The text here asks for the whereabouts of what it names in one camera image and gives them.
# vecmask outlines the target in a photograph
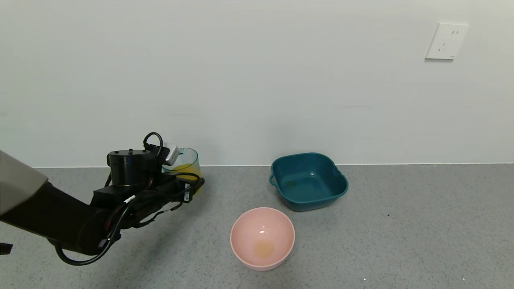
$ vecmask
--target wall outlet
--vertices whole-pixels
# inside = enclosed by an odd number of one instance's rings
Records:
[[[469,25],[439,23],[428,48],[426,59],[455,59]]]

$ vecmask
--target gray floor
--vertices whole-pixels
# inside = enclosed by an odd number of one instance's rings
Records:
[[[192,203],[123,233],[104,258],[64,264],[45,239],[0,224],[2,288],[513,288],[514,165],[340,167],[348,193],[293,212],[269,167],[203,168]],[[107,169],[44,169],[89,202]],[[297,240],[280,267],[256,272],[233,255],[229,233],[254,207],[282,210]]]

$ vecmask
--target white label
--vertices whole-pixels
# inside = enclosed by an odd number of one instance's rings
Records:
[[[189,190],[184,193],[184,202],[189,202]]]

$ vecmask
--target white connector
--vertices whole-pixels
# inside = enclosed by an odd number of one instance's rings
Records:
[[[169,143],[165,142],[164,146],[170,149],[170,153],[166,157],[166,165],[172,166],[175,161],[178,159],[178,156],[180,154],[180,149],[175,145],[170,145]]]

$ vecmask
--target white wall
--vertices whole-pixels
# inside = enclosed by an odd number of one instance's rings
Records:
[[[204,165],[514,161],[510,0],[0,3],[0,148],[32,166],[150,131]],[[453,63],[438,22],[470,25]]]

